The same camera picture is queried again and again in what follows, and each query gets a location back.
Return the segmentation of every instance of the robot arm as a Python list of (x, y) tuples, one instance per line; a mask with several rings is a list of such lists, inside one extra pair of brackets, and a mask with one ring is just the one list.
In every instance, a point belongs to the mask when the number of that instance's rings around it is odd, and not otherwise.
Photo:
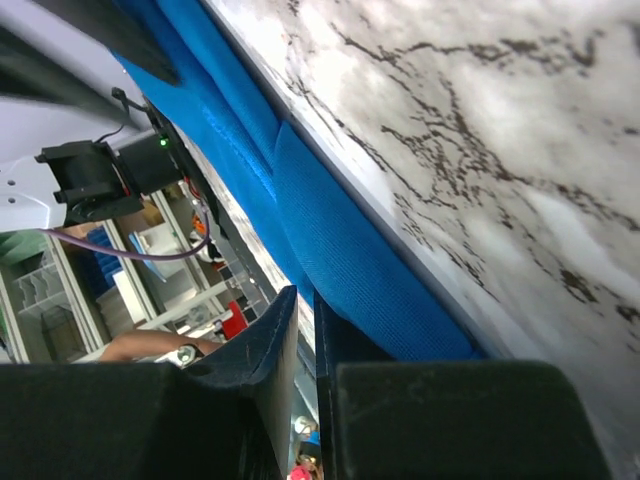
[(184, 177), (166, 142), (149, 130), (114, 151), (105, 142), (70, 142), (0, 169), (0, 231), (51, 229), (128, 215), (141, 195)]

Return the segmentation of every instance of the white marble slab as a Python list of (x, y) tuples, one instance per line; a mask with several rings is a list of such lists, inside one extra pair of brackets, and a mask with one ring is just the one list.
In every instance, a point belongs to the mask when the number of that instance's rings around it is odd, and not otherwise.
[(569, 375), (630, 472), (640, 2), (209, 3), (495, 346)]

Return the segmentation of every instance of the blue felt padding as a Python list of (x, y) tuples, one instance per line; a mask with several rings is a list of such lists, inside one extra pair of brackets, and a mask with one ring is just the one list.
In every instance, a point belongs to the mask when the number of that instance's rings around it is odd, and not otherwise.
[(338, 315), (396, 358), (473, 355), (449, 315), (287, 124), (278, 136), (275, 165), (287, 238)]
[[(199, 2), (157, 0), (157, 3), (180, 32), (189, 50), (215, 79), (220, 93), (260, 149), (266, 162), (265, 168), (271, 170), (273, 146), (280, 122), (260, 89), (231, 49), (226, 47), (218, 29), (211, 28), (211, 20)], [(216, 48), (218, 45), (224, 45), (225, 48)]]
[(256, 86), (247, 81), (215, 26), (203, 21), (197, 0), (174, 5), (158, 0), (164, 14), (153, 0), (119, 1), (155, 34), (183, 83), (171, 87), (121, 62), (150, 100), (202, 149), (274, 261), (308, 302), (317, 288), (340, 315), (400, 359), (476, 356), (464, 334), (290, 127), (278, 127), (273, 136), (273, 112), (265, 109), (263, 98), (255, 100)]

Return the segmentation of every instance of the purple cable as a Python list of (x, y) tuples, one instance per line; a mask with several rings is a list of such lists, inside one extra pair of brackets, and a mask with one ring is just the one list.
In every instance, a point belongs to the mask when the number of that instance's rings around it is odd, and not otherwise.
[(71, 243), (73, 245), (77, 245), (78, 247), (82, 247), (87, 250), (92, 250), (94, 252), (104, 253), (105, 255), (130, 258), (132, 260), (150, 260), (152, 262), (168, 262), (171, 260), (182, 260), (184, 258), (191, 257), (209, 244), (210, 242), (209, 216), (207, 215), (206, 211), (203, 212), (202, 217), (204, 217), (204, 240), (202, 240), (202, 242), (200, 242), (196, 247), (192, 248), (191, 250), (187, 252), (176, 253), (174, 255), (148, 255), (146, 253), (125, 252), (124, 250), (115, 250), (113, 248), (95, 245), (91, 242), (87, 242), (86, 240), (81, 240), (79, 238), (74, 237), (73, 235), (69, 235), (68, 233), (58, 232), (57, 230), (40, 230), (40, 231), (52, 237), (59, 238), (64, 242)]

